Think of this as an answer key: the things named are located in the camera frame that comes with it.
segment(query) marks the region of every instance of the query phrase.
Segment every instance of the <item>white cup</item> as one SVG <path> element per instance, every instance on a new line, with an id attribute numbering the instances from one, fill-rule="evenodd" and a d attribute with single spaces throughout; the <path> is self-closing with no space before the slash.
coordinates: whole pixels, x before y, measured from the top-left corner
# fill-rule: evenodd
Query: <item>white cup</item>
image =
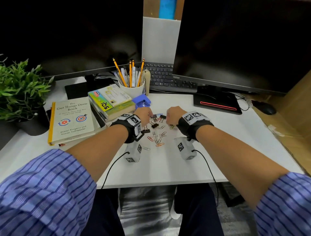
<path id="1" fill-rule="evenodd" d="M 145 86 L 145 81 L 144 83 L 136 88 L 129 88 L 129 87 L 124 87 L 123 85 L 121 85 L 119 83 L 120 89 L 127 93 L 132 99 L 138 97 L 139 95 L 142 95 L 142 92 L 144 90 L 144 86 Z"/>

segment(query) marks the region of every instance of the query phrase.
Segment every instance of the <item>black keyboard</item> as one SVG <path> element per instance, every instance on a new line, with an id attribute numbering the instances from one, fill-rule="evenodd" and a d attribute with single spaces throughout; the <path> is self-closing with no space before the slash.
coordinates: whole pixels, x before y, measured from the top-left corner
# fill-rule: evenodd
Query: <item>black keyboard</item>
<path id="1" fill-rule="evenodd" d="M 172 92 L 197 92 L 197 83 L 174 79 L 173 64 L 145 62 L 144 70 L 151 73 L 150 89 Z"/>

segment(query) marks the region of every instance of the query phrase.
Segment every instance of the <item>monitor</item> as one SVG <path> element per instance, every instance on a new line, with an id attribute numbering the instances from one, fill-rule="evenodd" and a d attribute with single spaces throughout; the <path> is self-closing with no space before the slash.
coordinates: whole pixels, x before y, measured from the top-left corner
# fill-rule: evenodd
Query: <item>monitor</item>
<path id="1" fill-rule="evenodd" d="M 311 69 L 311 1 L 185 0 L 173 77 L 285 95 Z"/>
<path id="2" fill-rule="evenodd" d="M 0 54 L 55 80 L 142 61 L 143 0 L 4 1 Z"/>

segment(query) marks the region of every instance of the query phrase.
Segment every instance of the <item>floor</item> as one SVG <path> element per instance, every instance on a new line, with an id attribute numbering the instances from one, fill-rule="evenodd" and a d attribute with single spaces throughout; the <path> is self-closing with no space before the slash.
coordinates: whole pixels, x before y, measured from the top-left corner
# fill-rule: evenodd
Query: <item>floor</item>
<path id="1" fill-rule="evenodd" d="M 210 184 L 216 196 L 215 184 Z M 182 217 L 174 220 L 169 215 L 176 186 L 123 188 L 120 192 L 122 213 L 120 220 L 127 236 L 177 236 Z M 239 193 L 225 183 L 230 197 Z M 219 196 L 218 215 L 225 235 L 257 235 L 252 210 L 246 203 L 228 208 Z"/>

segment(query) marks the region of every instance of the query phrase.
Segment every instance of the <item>white desk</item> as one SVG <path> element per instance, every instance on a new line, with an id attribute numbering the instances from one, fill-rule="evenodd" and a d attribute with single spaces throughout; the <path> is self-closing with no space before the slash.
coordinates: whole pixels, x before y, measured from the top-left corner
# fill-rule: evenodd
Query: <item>white desk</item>
<path id="1" fill-rule="evenodd" d="M 67 99 L 64 85 L 84 81 L 84 78 L 58 81 L 55 90 L 47 99 L 45 109 L 48 110 L 51 107 L 52 101 Z M 192 95 L 150 94 L 148 97 L 152 102 L 151 109 L 154 113 L 165 114 L 166 110 L 171 106 L 180 106 L 187 111 L 197 110 L 208 116 L 217 128 L 249 144 L 288 170 L 303 173 L 291 155 L 273 136 L 253 109 L 244 111 L 242 115 L 234 115 L 193 107 Z M 241 102 L 241 106 L 246 106 L 243 101 L 239 100 L 239 102 Z M 155 147 L 155 143 L 149 141 L 147 139 L 148 135 L 145 135 L 141 139 L 141 144 L 151 148 L 151 150 L 143 150 L 138 163 L 129 163 L 124 158 L 119 159 L 109 173 L 105 188 L 213 182 L 207 165 L 199 153 L 192 160 L 185 161 L 181 159 L 174 146 L 174 138 L 181 136 L 179 131 L 169 130 L 167 125 L 162 130 L 156 130 L 156 132 L 160 131 L 167 131 L 167 137 L 162 139 L 165 145 Z M 32 137 L 21 130 L 18 131 L 13 139 L 0 151 L 0 181 L 34 157 L 51 148 L 57 148 L 57 146 L 50 147 L 47 144 L 47 138 L 47 132 Z M 124 144 L 111 164 L 124 153 L 125 147 Z M 194 143 L 194 147 L 206 157 L 216 181 L 227 181 L 203 147 L 198 142 Z M 97 182 L 98 188 L 101 188 L 107 171 Z"/>

